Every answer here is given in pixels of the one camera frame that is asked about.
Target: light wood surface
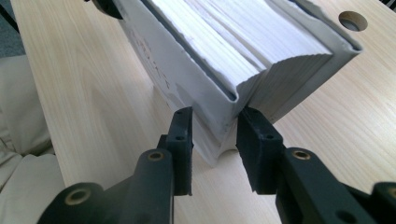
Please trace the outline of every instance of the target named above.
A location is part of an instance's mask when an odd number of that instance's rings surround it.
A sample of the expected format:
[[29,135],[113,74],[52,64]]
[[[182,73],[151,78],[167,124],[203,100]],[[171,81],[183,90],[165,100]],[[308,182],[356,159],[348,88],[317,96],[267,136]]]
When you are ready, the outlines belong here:
[[[315,0],[365,51],[276,127],[286,146],[316,152],[366,192],[396,181],[396,14],[375,0]],[[105,188],[131,175],[141,152],[167,133],[171,111],[153,89],[118,22],[82,0],[12,0],[52,142],[67,186]],[[193,196],[176,198],[176,223],[279,223],[274,196],[251,193],[239,155],[210,168],[193,155]]]

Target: book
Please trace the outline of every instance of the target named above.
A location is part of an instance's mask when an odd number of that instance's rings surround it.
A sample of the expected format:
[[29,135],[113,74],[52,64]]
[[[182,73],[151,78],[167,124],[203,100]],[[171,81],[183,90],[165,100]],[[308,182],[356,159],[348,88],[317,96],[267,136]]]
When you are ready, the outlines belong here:
[[194,147],[211,165],[235,148],[246,106],[276,122],[362,51],[306,0],[115,0],[163,99],[192,106]]

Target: fabric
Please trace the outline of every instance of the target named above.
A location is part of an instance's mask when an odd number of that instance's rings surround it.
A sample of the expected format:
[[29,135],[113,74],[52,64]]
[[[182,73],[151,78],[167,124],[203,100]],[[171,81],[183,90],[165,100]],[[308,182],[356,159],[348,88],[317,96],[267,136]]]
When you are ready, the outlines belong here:
[[39,155],[51,146],[25,55],[0,59],[0,138],[0,148],[21,155]]
[[21,160],[22,156],[15,152],[0,151],[0,195]]
[[33,224],[64,189],[26,56],[0,59],[0,223]]
[[54,155],[24,157],[0,193],[0,223],[37,223],[63,189],[64,181]]

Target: metal ring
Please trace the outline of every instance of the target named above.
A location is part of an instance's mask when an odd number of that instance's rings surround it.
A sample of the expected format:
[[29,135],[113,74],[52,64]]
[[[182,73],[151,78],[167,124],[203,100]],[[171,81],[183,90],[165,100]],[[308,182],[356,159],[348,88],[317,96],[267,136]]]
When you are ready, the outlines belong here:
[[293,153],[293,157],[302,161],[308,161],[311,159],[311,155],[301,150],[295,150],[292,153]]
[[163,159],[163,157],[164,157],[164,155],[160,151],[154,151],[154,152],[151,152],[150,154],[148,154],[148,159],[150,161],[160,161]]
[[84,203],[91,197],[91,190],[89,188],[74,189],[67,194],[64,202],[67,205],[77,205]]

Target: black plastic part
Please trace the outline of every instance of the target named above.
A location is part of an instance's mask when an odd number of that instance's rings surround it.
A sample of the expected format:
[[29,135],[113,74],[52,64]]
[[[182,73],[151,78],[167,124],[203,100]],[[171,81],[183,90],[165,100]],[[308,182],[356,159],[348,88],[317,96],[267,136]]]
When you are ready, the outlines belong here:
[[280,169],[303,223],[375,223],[313,152],[286,149]]
[[276,162],[281,158],[283,138],[258,110],[246,107],[238,117],[236,147],[253,191],[276,193]]
[[166,137],[167,134],[161,134],[160,140],[158,141],[157,148],[163,148],[166,149]]
[[118,20],[122,20],[122,16],[117,9],[116,5],[114,5],[113,0],[92,0],[93,4],[96,6],[99,11],[116,18]]
[[191,195],[192,148],[192,107],[186,107],[175,112],[166,137],[166,149],[173,157],[176,196]]
[[44,214],[39,224],[103,223],[99,206],[103,189],[93,183],[79,183],[59,193]]
[[128,191],[129,185],[133,181],[136,180],[131,176],[110,189],[105,190],[104,200],[101,206],[101,211],[104,214],[103,223],[119,223],[122,207],[126,201],[125,195]]
[[370,210],[371,210],[370,194],[364,193],[364,192],[362,192],[358,189],[352,188],[346,184],[344,184],[344,187],[346,187],[346,190],[361,205],[361,207],[370,213]]
[[172,154],[146,151],[136,165],[119,223],[173,223],[173,189]]
[[368,210],[378,223],[396,223],[396,183],[375,184],[369,205]]
[[277,184],[276,209],[280,220],[283,224],[303,223],[303,213],[283,175],[278,177]]

